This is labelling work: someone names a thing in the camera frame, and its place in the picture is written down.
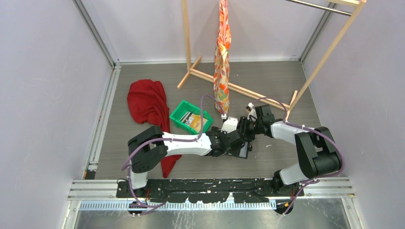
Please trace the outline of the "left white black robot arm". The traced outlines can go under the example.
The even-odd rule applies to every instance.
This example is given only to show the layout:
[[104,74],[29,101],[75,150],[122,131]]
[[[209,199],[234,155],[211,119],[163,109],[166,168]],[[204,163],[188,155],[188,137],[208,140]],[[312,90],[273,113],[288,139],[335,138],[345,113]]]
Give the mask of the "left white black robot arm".
[[170,156],[229,155],[247,158],[251,150],[250,142],[238,130],[227,132],[213,126],[202,135],[174,135],[154,125],[128,141],[129,159],[124,164],[125,167],[130,166],[128,191],[136,198],[142,197],[147,190],[148,172]]

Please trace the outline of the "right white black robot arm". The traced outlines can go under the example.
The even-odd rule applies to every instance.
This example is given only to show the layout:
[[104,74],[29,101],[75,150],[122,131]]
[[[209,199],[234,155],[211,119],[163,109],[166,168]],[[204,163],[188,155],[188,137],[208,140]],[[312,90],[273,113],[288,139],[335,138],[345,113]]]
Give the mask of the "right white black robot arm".
[[252,107],[248,116],[240,117],[237,128],[247,141],[253,141],[256,135],[266,135],[296,147],[298,162],[276,171],[272,178],[273,191],[279,196],[286,195],[292,185],[343,168],[343,159],[328,128],[307,128],[276,119],[269,105]]

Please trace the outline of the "green plastic bin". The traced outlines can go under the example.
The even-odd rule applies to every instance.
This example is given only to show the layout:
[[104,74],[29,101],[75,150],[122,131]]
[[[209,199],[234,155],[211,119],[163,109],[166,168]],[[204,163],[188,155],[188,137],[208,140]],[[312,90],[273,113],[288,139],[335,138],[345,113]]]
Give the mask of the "green plastic bin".
[[169,115],[169,118],[174,122],[175,126],[181,128],[192,135],[198,135],[202,130],[205,133],[211,124],[213,118],[199,107],[182,100],[174,111]]

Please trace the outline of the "black card holder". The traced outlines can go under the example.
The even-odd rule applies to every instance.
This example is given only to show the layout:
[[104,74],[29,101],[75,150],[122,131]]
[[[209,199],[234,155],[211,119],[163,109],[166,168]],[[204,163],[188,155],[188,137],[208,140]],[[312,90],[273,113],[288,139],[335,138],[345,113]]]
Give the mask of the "black card holder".
[[230,149],[228,150],[225,154],[229,156],[234,156],[238,158],[243,158],[247,159],[249,152],[251,152],[253,149],[251,142],[245,142],[243,146],[241,146],[239,149]]

